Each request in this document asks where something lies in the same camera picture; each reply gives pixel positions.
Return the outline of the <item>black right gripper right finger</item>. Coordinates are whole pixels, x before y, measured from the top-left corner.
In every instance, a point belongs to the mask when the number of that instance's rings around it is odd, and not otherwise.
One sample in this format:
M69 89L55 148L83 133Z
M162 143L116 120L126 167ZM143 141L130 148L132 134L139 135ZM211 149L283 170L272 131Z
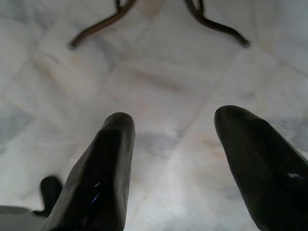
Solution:
M225 105L214 116L229 168L262 231L308 228L308 162L274 127L252 112Z

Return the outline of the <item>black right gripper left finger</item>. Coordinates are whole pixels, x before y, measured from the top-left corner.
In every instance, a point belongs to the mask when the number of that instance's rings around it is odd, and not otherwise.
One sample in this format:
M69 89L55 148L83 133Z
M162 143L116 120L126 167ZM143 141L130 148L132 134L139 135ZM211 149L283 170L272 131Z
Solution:
M45 218L42 231L122 231L126 223L133 118L113 113L106 118L65 183L56 176L40 183Z

